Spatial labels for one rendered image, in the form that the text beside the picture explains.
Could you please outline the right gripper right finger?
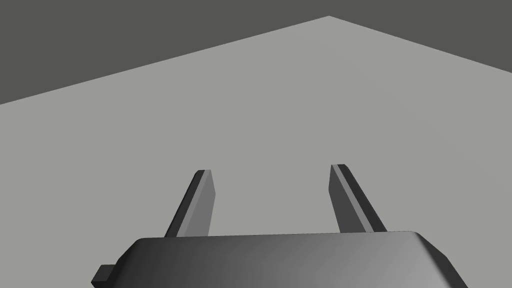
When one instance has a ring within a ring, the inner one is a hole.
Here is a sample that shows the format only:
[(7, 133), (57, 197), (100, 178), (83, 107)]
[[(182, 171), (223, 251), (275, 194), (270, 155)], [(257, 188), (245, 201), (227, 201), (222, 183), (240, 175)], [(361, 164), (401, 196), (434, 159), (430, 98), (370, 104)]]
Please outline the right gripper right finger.
[(328, 193), (340, 233), (387, 231), (347, 165), (331, 165)]

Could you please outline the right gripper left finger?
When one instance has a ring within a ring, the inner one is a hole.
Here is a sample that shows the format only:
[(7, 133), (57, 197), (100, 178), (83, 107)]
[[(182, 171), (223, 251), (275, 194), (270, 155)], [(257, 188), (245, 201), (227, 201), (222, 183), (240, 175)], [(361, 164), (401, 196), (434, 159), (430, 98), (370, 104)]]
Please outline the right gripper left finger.
[(164, 236), (166, 238), (207, 237), (210, 232), (215, 197), (212, 171), (204, 169), (195, 172)]

